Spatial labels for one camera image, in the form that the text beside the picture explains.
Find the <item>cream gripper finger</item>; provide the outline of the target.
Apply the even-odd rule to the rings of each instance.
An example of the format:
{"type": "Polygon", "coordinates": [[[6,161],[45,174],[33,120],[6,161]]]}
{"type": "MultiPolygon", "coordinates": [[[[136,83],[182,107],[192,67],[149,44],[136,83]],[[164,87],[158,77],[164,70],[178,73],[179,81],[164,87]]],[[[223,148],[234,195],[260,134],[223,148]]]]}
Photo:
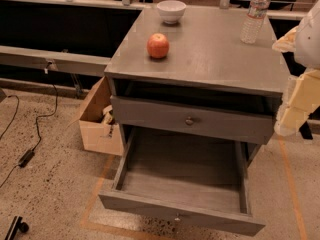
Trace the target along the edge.
{"type": "Polygon", "coordinates": [[[275,132],[280,136],[297,133],[319,107],[320,71],[307,69],[299,77],[290,76],[277,112],[275,132]]]}
{"type": "Polygon", "coordinates": [[[272,49],[274,51],[286,53],[286,52],[295,52],[296,51],[296,32],[297,27],[289,30],[284,36],[278,39],[273,45],[272,49]]]}

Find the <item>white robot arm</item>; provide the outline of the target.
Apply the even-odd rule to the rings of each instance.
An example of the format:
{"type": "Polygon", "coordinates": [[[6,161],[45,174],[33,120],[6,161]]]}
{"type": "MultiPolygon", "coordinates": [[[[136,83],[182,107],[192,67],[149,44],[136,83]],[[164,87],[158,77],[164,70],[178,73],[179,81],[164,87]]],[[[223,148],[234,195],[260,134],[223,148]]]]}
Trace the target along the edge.
{"type": "Polygon", "coordinates": [[[320,107],[320,1],[272,49],[293,52],[294,60],[306,68],[299,77],[288,78],[277,112],[274,130],[280,136],[288,136],[297,133],[320,107]]]}

